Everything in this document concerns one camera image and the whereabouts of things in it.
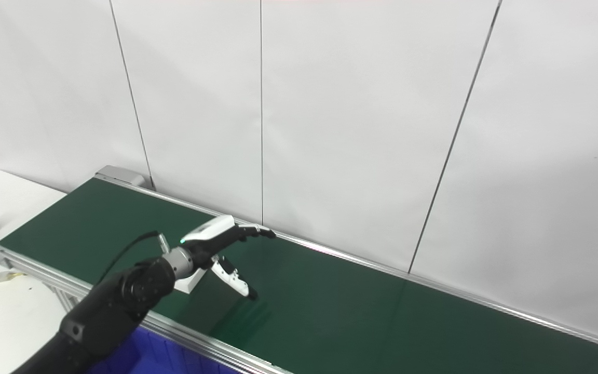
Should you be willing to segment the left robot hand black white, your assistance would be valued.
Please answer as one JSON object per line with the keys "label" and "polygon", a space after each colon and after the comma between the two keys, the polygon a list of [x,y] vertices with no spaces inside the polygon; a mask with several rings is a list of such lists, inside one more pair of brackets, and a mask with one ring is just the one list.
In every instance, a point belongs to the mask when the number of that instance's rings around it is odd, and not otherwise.
{"label": "left robot hand black white", "polygon": [[192,277],[198,270],[210,270],[218,279],[249,300],[258,298],[257,291],[249,286],[239,270],[219,253],[248,237],[276,238],[276,233],[258,223],[237,223],[231,215],[217,216],[187,233],[180,240],[178,249],[185,253],[189,270],[181,270],[176,279]]}

